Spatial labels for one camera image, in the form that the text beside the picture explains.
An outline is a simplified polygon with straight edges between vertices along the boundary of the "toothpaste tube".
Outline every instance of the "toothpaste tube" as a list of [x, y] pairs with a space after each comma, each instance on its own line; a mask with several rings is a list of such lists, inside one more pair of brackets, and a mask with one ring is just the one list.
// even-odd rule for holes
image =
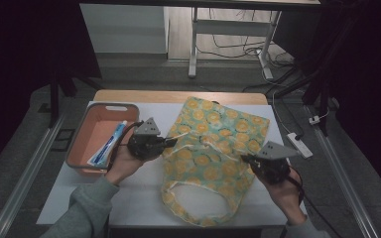
[[109, 155], [111, 154], [111, 151], [116, 145], [117, 140], [122, 135], [123, 128], [125, 128], [127, 121], [123, 121], [122, 123], [119, 123], [119, 125], [116, 127], [116, 130], [113, 132], [113, 135], [110, 137], [110, 139], [102, 146], [89, 160], [88, 164], [95, 167], [106, 167], [107, 160], [109, 158]]

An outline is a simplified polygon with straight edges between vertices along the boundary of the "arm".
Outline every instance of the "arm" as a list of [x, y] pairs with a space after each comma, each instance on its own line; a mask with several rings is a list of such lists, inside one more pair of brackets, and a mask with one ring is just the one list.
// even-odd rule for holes
[[80, 185], [70, 196], [68, 211], [42, 237], [82, 238], [100, 234], [112, 209], [110, 200], [119, 191], [118, 184], [143, 165], [126, 147], [121, 147], [112, 169], [94, 184]]
[[[290, 177], [300, 182], [299, 175], [293, 169], [291, 169]], [[309, 218], [303, 214], [299, 206], [299, 191], [293, 184], [287, 180], [277, 184], [268, 184], [264, 180], [258, 179], [266, 186], [274, 203], [289, 220], [286, 225], [289, 238], [330, 238], [325, 231], [318, 231]]]

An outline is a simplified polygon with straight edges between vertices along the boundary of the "hand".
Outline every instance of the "hand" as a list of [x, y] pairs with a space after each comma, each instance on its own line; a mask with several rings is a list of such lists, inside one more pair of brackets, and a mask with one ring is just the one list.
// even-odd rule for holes
[[[129, 137], [126, 136], [122, 142], [127, 143]], [[117, 156], [114, 160], [113, 166], [106, 174], [106, 178], [111, 183], [118, 185], [124, 179], [132, 176], [144, 163], [152, 161], [157, 157], [151, 158], [146, 161], [141, 161], [132, 156], [126, 146], [120, 146], [117, 152]]]
[[[301, 182], [299, 175], [290, 168], [289, 176]], [[306, 221], [299, 206], [299, 190], [287, 180], [277, 184], [269, 184], [258, 178], [267, 188], [274, 203], [284, 212], [291, 225], [300, 225]]]

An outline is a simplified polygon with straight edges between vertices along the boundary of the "floor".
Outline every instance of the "floor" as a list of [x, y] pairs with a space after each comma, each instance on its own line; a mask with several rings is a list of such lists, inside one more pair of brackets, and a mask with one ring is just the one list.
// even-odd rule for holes
[[[191, 20], [190, 9], [182, 9], [186, 18]], [[171, 36], [171, 46], [175, 43]], [[244, 39], [232, 40], [232, 44], [240, 44]], [[212, 36], [207, 36], [204, 41], [208, 44], [212, 41]], [[209, 46], [200, 45], [205, 50], [218, 51], [223, 54], [238, 54], [239, 52], [223, 52], [216, 49], [211, 42]], [[105, 88], [112, 89], [133, 89], [133, 90], [189, 90], [189, 91], [230, 91], [241, 92], [249, 85], [259, 85], [248, 88], [246, 93], [266, 93], [273, 85], [266, 83], [260, 74], [259, 62], [252, 58], [243, 60], [208, 60], [208, 56], [199, 54], [201, 60], [197, 65], [197, 77], [194, 80], [188, 79], [188, 63], [184, 60], [187, 52], [186, 47], [180, 47], [182, 54], [173, 55], [171, 50], [171, 60], [159, 58], [140, 58], [105, 56], [98, 57], [102, 72], [102, 79], [95, 79]], [[274, 76], [277, 78], [283, 75], [288, 68], [272, 67]], [[298, 75], [294, 74], [291, 80], [297, 80]], [[75, 80], [78, 93], [74, 98], [67, 98], [61, 95], [61, 102], [70, 101], [71, 107], [66, 114], [62, 129], [77, 129], [80, 119], [84, 113], [86, 105], [95, 93], [95, 90], [79, 80]], [[271, 97], [275, 87], [268, 95]], [[311, 160], [303, 158], [292, 159], [292, 164], [301, 172], [304, 177], [307, 195], [315, 203], [318, 210], [326, 217], [335, 229], [343, 237], [360, 238], [365, 237], [353, 215], [352, 208], [346, 202], [343, 192], [339, 187], [332, 169], [329, 166], [323, 148], [318, 142], [315, 129], [309, 124], [309, 116], [305, 106], [301, 103], [301, 91], [295, 91], [287, 95], [284, 100], [270, 99], [270, 105], [275, 105], [278, 115], [282, 119], [280, 130], [283, 138], [288, 134], [287, 130], [296, 133], [304, 133], [303, 141], [312, 150], [314, 157]], [[22, 124], [14, 134], [10, 143], [0, 155], [0, 212], [5, 205], [18, 178], [23, 173], [29, 160], [32, 158], [38, 143], [47, 131], [50, 115], [46, 110], [49, 104], [50, 91], [48, 87], [41, 88], [34, 92], [31, 97], [31, 106]], [[371, 167], [361, 151], [350, 140], [349, 136], [340, 128], [338, 121], [334, 118], [334, 110], [327, 116], [327, 128], [329, 139], [332, 141], [339, 159], [343, 163], [349, 178], [354, 184], [355, 190], [363, 202], [371, 220], [376, 227], [379, 237], [381, 237], [381, 179]], [[63, 146], [54, 142], [52, 148], [46, 156], [38, 175], [32, 184], [29, 193], [22, 202], [19, 212], [8, 230], [6, 237], [38, 237], [48, 228], [36, 225], [36, 220], [41, 212], [46, 199], [52, 188], [61, 165], [64, 163], [66, 151], [55, 150]], [[326, 230], [331, 237], [335, 234], [325, 225], [323, 220], [314, 212], [311, 204], [306, 203], [309, 216], [314, 225]], [[263, 231], [262, 237], [279, 237], [282, 227], [268, 227]]]
[[[191, 50], [192, 8], [169, 8], [170, 35], [169, 59], [188, 60]], [[197, 18], [240, 22], [269, 22], [270, 11], [230, 10], [199, 8]], [[197, 35], [196, 46], [199, 60], [257, 60], [251, 49], [262, 47], [264, 37]], [[271, 57], [284, 53], [277, 45], [271, 46]], [[280, 55], [280, 60], [290, 59], [290, 55]]]

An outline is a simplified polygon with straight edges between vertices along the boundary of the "gray sleeve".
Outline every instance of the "gray sleeve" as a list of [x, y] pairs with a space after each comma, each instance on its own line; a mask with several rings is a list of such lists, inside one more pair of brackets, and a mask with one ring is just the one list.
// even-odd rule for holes
[[119, 187], [105, 177], [72, 192], [67, 212], [44, 234], [48, 237], [91, 237], [102, 231]]
[[297, 226], [286, 225], [288, 238], [330, 238], [326, 231], [318, 231], [311, 220], [308, 219], [305, 223]]

